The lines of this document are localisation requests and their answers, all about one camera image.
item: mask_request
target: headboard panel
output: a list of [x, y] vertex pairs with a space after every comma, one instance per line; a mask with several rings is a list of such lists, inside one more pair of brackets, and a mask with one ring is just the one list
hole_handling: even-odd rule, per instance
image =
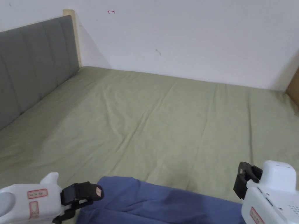
[[78, 69], [71, 16], [0, 32], [0, 129]]

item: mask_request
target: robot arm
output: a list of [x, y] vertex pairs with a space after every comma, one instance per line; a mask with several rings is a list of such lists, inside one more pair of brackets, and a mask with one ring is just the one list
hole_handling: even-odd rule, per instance
[[261, 170], [241, 162], [234, 191], [243, 199], [246, 224], [299, 223], [296, 171], [287, 163], [266, 161]]
[[89, 182], [61, 189], [58, 173], [49, 173], [39, 184], [16, 184], [0, 190], [0, 224], [61, 224], [76, 210], [104, 197], [103, 188]]
[[[61, 224], [75, 211], [101, 200], [101, 186], [89, 182], [65, 189], [57, 185], [58, 173], [50, 173], [39, 184], [16, 184], [0, 190], [0, 224]], [[234, 185], [243, 199], [246, 224], [299, 223], [299, 193], [296, 171], [282, 162], [266, 161], [263, 170], [241, 162]]]

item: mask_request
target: red label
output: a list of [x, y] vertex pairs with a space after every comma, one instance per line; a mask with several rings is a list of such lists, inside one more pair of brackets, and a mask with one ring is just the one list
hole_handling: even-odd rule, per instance
[[29, 209], [30, 209], [29, 219], [38, 219], [39, 218], [38, 202], [37, 201], [30, 202]]
[[34, 190], [34, 191], [27, 192], [28, 199], [34, 199], [34, 198], [46, 197], [46, 196], [48, 196], [47, 189], [40, 189], [40, 190]]
[[251, 207], [250, 209], [250, 216], [252, 217], [252, 219], [256, 224], [265, 224], [262, 218], [259, 216], [259, 214], [256, 212], [256, 210], [253, 207]]
[[97, 187], [97, 189], [95, 190], [95, 193], [96, 193], [99, 197], [101, 197], [101, 195], [102, 195], [102, 190], [99, 189], [99, 188]]

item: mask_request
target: wooden board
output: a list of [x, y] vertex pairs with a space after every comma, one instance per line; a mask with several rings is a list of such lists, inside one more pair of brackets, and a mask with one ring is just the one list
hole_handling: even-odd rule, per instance
[[78, 37], [77, 24], [76, 24], [76, 13], [73, 9], [64, 9], [63, 10], [63, 15], [64, 16], [70, 15], [72, 17], [73, 27], [74, 27], [74, 34], [75, 34], [75, 41], [76, 41], [76, 48], [77, 48], [77, 55], [78, 55], [78, 62], [79, 62], [79, 67], [82, 67], [80, 48], [79, 48], [79, 37]]
[[286, 93], [299, 107], [299, 68], [297, 69], [290, 85], [286, 89]]

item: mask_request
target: blue fabric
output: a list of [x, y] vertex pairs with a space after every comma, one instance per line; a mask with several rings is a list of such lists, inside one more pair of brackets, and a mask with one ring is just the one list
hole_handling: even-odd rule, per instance
[[104, 199], [82, 208], [77, 224], [243, 224], [241, 204], [128, 177], [103, 177]]

